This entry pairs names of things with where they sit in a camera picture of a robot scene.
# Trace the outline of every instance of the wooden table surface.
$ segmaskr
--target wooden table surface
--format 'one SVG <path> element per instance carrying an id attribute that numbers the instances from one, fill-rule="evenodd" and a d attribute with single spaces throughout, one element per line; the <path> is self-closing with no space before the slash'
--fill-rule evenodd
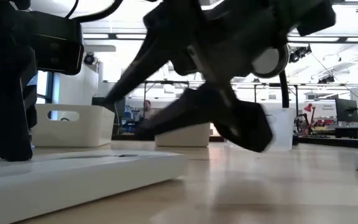
<path id="1" fill-rule="evenodd" d="M 290 152 L 256 154 L 225 143 L 208 149 L 155 149 L 153 142 L 111 147 L 185 154 L 188 174 L 21 223 L 358 223 L 355 149 L 300 144 Z M 36 149 L 62 151 L 67 149 Z"/>

